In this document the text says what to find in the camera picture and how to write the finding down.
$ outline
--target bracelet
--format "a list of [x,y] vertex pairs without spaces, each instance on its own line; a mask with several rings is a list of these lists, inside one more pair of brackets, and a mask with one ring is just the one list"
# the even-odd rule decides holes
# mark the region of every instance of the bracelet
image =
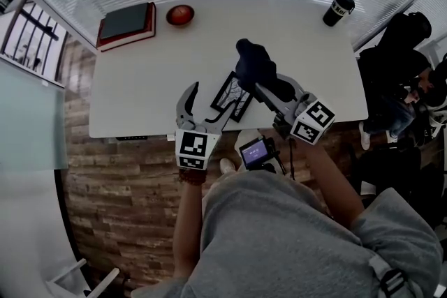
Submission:
[[188,184],[199,186],[205,183],[207,178],[206,170],[180,169],[179,180]]

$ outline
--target gray t-shirt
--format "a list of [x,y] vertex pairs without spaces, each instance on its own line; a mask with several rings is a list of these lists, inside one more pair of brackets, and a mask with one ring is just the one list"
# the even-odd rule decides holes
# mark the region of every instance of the gray t-shirt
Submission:
[[209,195],[192,275],[140,288],[149,297],[377,297],[373,251],[432,297],[442,249],[433,230],[388,189],[351,231],[307,187],[266,171],[237,174]]

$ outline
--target black buckle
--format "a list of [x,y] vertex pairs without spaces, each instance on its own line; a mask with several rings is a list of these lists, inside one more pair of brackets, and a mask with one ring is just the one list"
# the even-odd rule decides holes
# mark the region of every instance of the black buckle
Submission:
[[[395,287],[389,290],[390,285],[395,285],[397,280],[401,280]],[[400,288],[404,286],[406,282],[406,276],[400,269],[391,269],[385,273],[385,276],[380,280],[380,287],[385,293],[386,298],[391,298]]]

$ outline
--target bowl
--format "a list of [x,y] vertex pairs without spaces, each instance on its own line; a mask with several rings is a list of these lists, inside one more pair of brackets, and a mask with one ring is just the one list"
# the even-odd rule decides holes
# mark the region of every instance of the bowl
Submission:
[[194,9],[189,5],[177,5],[166,13],[166,21],[175,27],[188,25],[194,17]]

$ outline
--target black picture frame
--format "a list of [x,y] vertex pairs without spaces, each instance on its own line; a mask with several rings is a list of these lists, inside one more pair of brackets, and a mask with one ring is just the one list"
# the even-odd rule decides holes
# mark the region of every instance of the black picture frame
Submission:
[[240,88],[237,81],[238,78],[236,76],[236,72],[231,71],[230,75],[227,77],[223,86],[217,93],[216,98],[212,101],[210,107],[219,112],[223,112],[229,102],[238,100],[242,97],[242,100],[239,102],[239,105],[230,117],[233,121],[239,122],[249,107],[249,104],[253,99],[253,95]]

